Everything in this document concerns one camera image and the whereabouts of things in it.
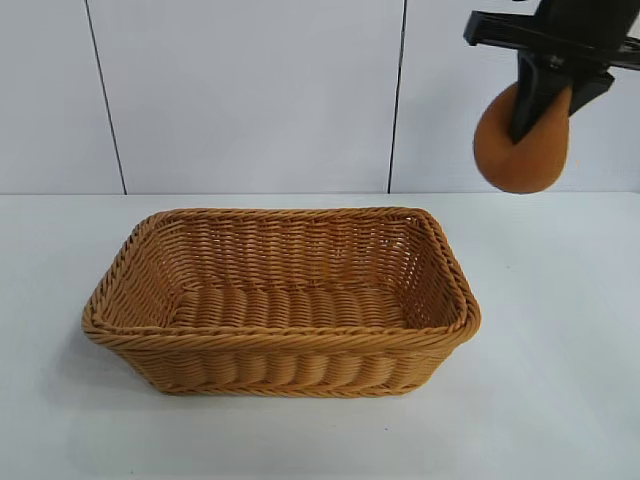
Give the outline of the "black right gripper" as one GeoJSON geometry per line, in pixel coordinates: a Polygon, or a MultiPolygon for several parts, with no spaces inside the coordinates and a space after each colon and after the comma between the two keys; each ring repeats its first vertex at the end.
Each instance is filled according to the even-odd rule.
{"type": "Polygon", "coordinates": [[[609,72],[572,82],[537,54],[638,70],[639,40],[629,35],[638,16],[635,0],[541,1],[532,15],[472,11],[463,33],[469,45],[519,50],[511,140],[519,143],[565,88],[572,86],[569,114],[573,115],[614,83],[609,72]]]}

